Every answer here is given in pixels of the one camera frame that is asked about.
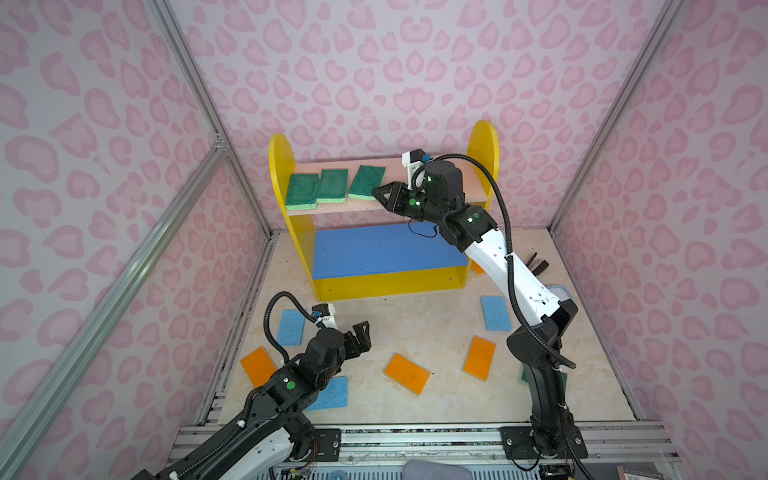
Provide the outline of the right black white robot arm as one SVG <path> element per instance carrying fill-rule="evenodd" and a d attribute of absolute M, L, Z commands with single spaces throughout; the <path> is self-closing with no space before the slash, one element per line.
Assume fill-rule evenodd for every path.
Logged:
<path fill-rule="evenodd" d="M 478 264 L 509 300 L 519 326 L 507 339 L 510 353 L 523 365 L 531 394 L 527 433 L 505 436 L 507 457 L 534 461 L 563 457 L 580 465 L 588 455 L 566 401 L 566 369 L 574 361 L 562 352 L 562 336 L 578 312 L 544 286 L 514 251 L 509 216 L 496 222 L 482 206 L 465 198 L 458 154 L 410 163 L 411 178 L 373 189 L 389 212 L 429 222 L 450 245 Z"/>

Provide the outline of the green sponge near right arm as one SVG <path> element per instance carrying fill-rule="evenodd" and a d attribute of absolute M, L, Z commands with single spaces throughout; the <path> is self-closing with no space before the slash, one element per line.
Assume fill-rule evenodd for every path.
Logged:
<path fill-rule="evenodd" d="M 531 368 L 528 368 L 527 366 L 525 366 L 523 368 L 523 370 L 522 370 L 521 375 L 520 375 L 520 381 L 523 382 L 524 384 L 529 384 L 530 383 L 530 377 L 531 377 L 531 375 L 534 372 L 535 372 L 534 369 L 531 369 Z M 563 372 L 563 371 L 561 371 L 561 370 L 559 370 L 559 373 L 560 373 L 561 387 L 562 387 L 562 390 L 565 391 L 566 387 L 567 387 L 568 374 Z"/>

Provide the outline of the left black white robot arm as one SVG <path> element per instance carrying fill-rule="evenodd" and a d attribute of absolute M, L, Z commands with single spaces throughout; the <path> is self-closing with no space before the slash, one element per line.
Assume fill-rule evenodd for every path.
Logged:
<path fill-rule="evenodd" d="M 192 452 L 158 473 L 136 479 L 252 479 L 284 462 L 311 465 L 339 459 L 341 430 L 316 428 L 304 411 L 314 404 L 343 362 L 371 348 L 370 325 L 350 332 L 321 328 L 306 351 L 251 390 L 242 410 Z"/>

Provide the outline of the green sponge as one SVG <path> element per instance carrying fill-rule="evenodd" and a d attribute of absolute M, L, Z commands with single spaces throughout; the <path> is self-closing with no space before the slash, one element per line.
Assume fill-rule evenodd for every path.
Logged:
<path fill-rule="evenodd" d="M 320 176 L 317 173 L 294 173 L 289 180 L 285 205 L 288 211 L 313 210 L 318 205 Z"/>
<path fill-rule="evenodd" d="M 348 170 L 323 169 L 317 191 L 319 204 L 341 204 L 347 200 Z"/>
<path fill-rule="evenodd" d="M 386 168 L 361 165 L 348 190 L 348 197 L 354 200 L 374 201 L 373 191 L 382 185 Z"/>

